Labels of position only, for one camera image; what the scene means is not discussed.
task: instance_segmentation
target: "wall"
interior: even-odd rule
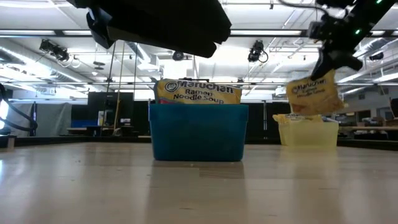
[[[347,113],[347,112],[355,112],[355,111],[364,111],[371,110],[371,116],[377,116],[378,108],[387,108],[390,107],[390,98],[398,98],[398,87],[392,86],[388,87],[389,94],[388,95],[380,95],[379,90],[376,87],[372,87],[370,90],[366,89],[366,92],[361,92],[365,94],[364,100],[358,99],[358,94],[348,95],[345,98],[345,102],[349,105],[347,108],[339,111],[338,113]]]

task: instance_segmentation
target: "ceiling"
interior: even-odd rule
[[[285,7],[275,1],[275,6],[270,9],[270,0],[221,0],[226,14],[232,25],[232,29],[308,29],[311,21],[320,18],[320,12],[312,9],[294,9]],[[311,0],[290,0],[295,3],[312,3]],[[391,9],[382,20],[375,26],[375,29],[396,29],[398,28],[398,8]],[[64,29],[64,30],[87,30],[86,9],[75,9],[64,0],[0,0],[0,27],[2,29]],[[341,15],[340,11],[331,10],[331,14]],[[33,54],[43,56],[39,50],[43,38],[7,38],[12,44],[17,44],[23,49],[29,50]],[[85,81],[104,82],[111,74],[113,81],[118,82],[122,76],[122,82],[133,82],[134,74],[137,75],[137,82],[150,82],[150,78],[160,79],[161,73],[154,69],[136,68],[135,53],[123,41],[117,41],[115,45],[115,55],[112,63],[113,48],[106,50],[97,46],[92,38],[89,37],[49,37],[53,43],[68,49],[68,53],[76,58],[59,65],[50,55],[44,55],[37,63],[46,64],[52,70],[63,68],[63,74],[72,73],[86,78]],[[269,54],[269,60],[265,64],[249,63],[248,52],[256,40],[262,40]],[[361,45],[371,41],[364,40]],[[174,77],[197,77],[208,78],[213,82],[236,82],[238,78],[243,78],[245,82],[287,82],[291,79],[307,76],[318,59],[317,47],[313,40],[307,38],[273,38],[273,37],[230,37],[225,43],[218,46],[212,58],[190,57],[189,60],[174,62],[171,59],[172,51],[149,45],[140,45],[144,52],[149,55],[156,55],[159,59],[158,66],[166,69],[174,68]],[[368,61],[363,70],[378,67],[382,63],[396,59],[397,49],[391,47],[385,50],[384,59],[380,61]],[[94,61],[103,62],[104,70],[95,70]],[[348,68],[338,70],[336,81],[355,74]],[[381,75],[379,70],[373,71],[372,75],[365,73],[356,78],[355,82],[371,82],[371,79]],[[13,81],[24,81],[23,78],[15,78]],[[151,85],[137,85],[136,88],[146,91],[143,97],[153,96]],[[117,85],[111,85],[111,91],[117,90]],[[131,89],[132,86],[122,85],[121,88]],[[277,86],[258,86],[249,95],[265,95],[259,90],[275,90]],[[344,87],[342,92],[352,88]]]

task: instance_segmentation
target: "maruchan logo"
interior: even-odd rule
[[[298,86],[293,87],[292,93],[297,94],[300,90],[305,90],[307,88],[311,88],[311,87],[317,86],[319,84],[325,84],[325,83],[326,83],[326,80],[322,79],[322,80],[316,80],[314,82],[310,82],[310,83],[307,83],[304,85],[298,85]]]
[[[166,86],[164,86],[165,90],[169,93],[175,92],[179,87],[180,85],[177,82],[168,82]]]

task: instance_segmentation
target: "maruchan ramen noodle soup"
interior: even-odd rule
[[[335,86],[335,71],[312,81],[309,77],[295,80],[286,86],[292,112],[302,115],[331,113],[344,108]]]
[[[206,82],[163,79],[155,84],[157,103],[240,104],[242,90]]]
[[[323,122],[321,115],[304,116],[299,114],[276,114],[272,118],[278,124],[290,124],[296,122]]]

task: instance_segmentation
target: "yellow package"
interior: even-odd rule
[[[278,114],[273,115],[272,118],[278,124],[290,124],[296,122],[323,122],[321,115],[303,116],[299,114]]]
[[[240,104],[242,90],[227,85],[187,80],[159,80],[155,84],[157,103]]]
[[[302,115],[331,113],[344,108],[335,86],[335,71],[312,81],[309,77],[291,81],[286,86],[292,112]]]

